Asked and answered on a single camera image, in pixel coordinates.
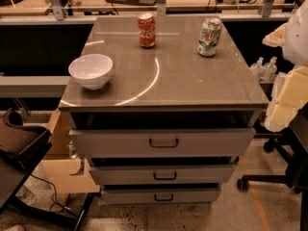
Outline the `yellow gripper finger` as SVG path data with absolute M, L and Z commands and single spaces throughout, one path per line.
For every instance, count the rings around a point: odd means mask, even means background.
M 296 115 L 295 107 L 271 101 L 266 111 L 264 126 L 271 132 L 280 132 L 289 126 Z
M 271 92 L 272 99 L 300 110 L 308 102 L 308 67 L 296 65 L 288 73 L 279 72 Z

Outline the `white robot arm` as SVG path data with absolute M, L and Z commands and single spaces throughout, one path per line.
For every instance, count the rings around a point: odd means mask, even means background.
M 264 125 L 280 132 L 287 128 L 297 112 L 308 103 L 308 0 L 289 21 L 263 39 L 263 44 L 280 46 L 283 58 L 294 68 L 275 78 Z

